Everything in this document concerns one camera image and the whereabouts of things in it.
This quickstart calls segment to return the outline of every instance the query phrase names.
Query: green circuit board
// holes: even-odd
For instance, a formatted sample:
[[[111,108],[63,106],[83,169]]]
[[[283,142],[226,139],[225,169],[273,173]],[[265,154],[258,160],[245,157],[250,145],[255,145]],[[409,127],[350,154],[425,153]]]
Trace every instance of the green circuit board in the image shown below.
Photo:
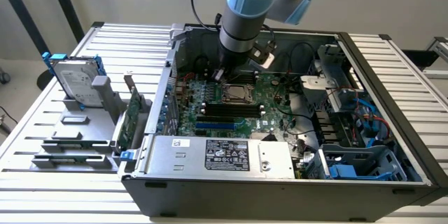
[[[197,130],[206,130],[209,137],[233,137],[250,138],[253,133],[270,133],[274,129],[274,134],[279,138],[285,137],[285,126],[293,119],[291,116],[282,114],[274,101],[274,95],[282,84],[273,85],[273,80],[281,81],[281,77],[273,74],[261,74],[254,85],[250,85],[253,101],[247,104],[263,104],[267,112],[262,118],[237,117],[235,130],[222,129],[197,129],[197,118],[203,116],[201,113],[202,103],[223,104],[223,86],[221,83],[207,82],[206,80],[193,79],[187,81],[183,98],[181,99],[181,124],[178,134],[181,136],[195,136]],[[290,106],[285,105],[286,91],[279,89],[278,95],[282,97],[279,108],[285,111],[291,111]]]

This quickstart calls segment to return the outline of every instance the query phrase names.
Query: white wall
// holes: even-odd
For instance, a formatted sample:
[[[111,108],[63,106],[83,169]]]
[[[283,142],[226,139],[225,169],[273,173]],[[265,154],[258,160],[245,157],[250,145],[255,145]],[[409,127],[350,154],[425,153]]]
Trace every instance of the white wall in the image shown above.
[[[58,0],[25,0],[53,52],[77,46]],[[194,23],[190,0],[73,0],[87,31],[94,21],[115,23]],[[197,0],[206,23],[213,23],[226,0]],[[7,0],[0,0],[0,58],[39,59],[39,53]],[[290,27],[269,22],[273,27]],[[390,34],[402,48],[422,49],[434,36],[448,36],[446,0],[314,0],[298,26],[365,34]]]

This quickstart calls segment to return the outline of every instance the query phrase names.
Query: black ram slot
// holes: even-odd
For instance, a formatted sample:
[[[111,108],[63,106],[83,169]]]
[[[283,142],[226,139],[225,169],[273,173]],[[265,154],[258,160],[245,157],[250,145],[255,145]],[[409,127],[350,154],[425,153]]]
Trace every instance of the black ram slot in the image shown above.
[[[234,118],[227,117],[215,117],[215,116],[198,116],[197,122],[209,122],[209,123],[234,123]]]
[[[261,105],[207,104],[206,115],[261,118]]]
[[[241,76],[233,76],[230,77],[230,81],[227,82],[227,84],[255,84],[257,83],[257,79],[255,76],[253,74],[245,74]]]

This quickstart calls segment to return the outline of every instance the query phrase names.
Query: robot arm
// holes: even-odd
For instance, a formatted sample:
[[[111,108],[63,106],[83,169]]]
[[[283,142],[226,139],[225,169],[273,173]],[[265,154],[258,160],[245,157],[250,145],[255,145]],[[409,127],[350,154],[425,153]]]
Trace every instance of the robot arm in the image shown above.
[[[219,33],[223,67],[233,71],[233,64],[247,57],[263,65],[270,52],[257,44],[257,37],[265,20],[297,25],[310,3],[311,0],[227,0]]]

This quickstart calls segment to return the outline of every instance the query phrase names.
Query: warning label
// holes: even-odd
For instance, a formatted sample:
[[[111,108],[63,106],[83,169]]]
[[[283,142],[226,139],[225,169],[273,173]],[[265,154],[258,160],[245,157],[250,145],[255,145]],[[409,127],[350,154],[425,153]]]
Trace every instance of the warning label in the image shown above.
[[[207,140],[206,169],[250,171],[247,141]]]

